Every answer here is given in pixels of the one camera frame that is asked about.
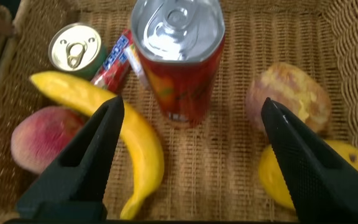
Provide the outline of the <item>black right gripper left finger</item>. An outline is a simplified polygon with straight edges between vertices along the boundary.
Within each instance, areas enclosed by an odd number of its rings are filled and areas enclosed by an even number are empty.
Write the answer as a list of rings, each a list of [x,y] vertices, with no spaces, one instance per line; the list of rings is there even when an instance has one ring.
[[[25,220],[104,220],[103,204],[124,118],[120,96],[104,102],[16,204]]]

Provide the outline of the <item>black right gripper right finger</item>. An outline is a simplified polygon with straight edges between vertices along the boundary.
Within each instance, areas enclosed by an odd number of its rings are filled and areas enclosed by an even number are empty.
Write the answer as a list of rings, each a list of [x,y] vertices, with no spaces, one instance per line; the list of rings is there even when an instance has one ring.
[[[358,223],[358,171],[283,104],[261,117],[302,223]]]

